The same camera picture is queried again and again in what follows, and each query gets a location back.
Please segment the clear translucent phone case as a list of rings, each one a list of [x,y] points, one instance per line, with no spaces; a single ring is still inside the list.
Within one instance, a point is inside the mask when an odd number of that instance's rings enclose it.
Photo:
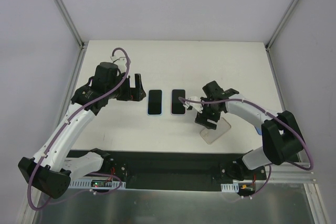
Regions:
[[[227,133],[232,128],[232,126],[224,117],[221,117],[219,119],[216,126],[217,127],[215,130],[203,128],[199,133],[201,138],[208,145],[213,144],[215,141],[221,138],[225,133]]]

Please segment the dark blue phone case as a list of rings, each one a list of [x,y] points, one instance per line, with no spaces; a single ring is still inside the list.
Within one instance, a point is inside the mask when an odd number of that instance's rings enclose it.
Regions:
[[[261,127],[255,127],[257,134],[262,136],[262,131],[261,131]]]

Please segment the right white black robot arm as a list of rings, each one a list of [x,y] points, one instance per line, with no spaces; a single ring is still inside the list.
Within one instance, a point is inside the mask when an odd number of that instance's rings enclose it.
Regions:
[[[188,102],[197,111],[197,124],[216,130],[220,115],[230,113],[261,131],[262,146],[244,154],[238,161],[236,173],[240,178],[250,178],[261,166],[288,162],[304,149],[302,134],[291,112],[268,111],[235,89],[223,90],[216,81],[203,86],[203,91],[205,97]]]

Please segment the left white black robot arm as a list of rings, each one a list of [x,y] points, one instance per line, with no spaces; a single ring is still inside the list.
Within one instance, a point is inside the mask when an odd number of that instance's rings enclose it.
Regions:
[[[110,99],[142,101],[145,98],[140,74],[134,76],[135,87],[130,86],[129,68],[130,62],[124,57],[102,62],[94,76],[75,91],[66,115],[47,142],[32,158],[23,157],[18,163],[29,188],[57,199],[77,178],[91,172],[99,176],[110,173],[109,154],[97,148],[72,161],[65,159],[81,132]]]

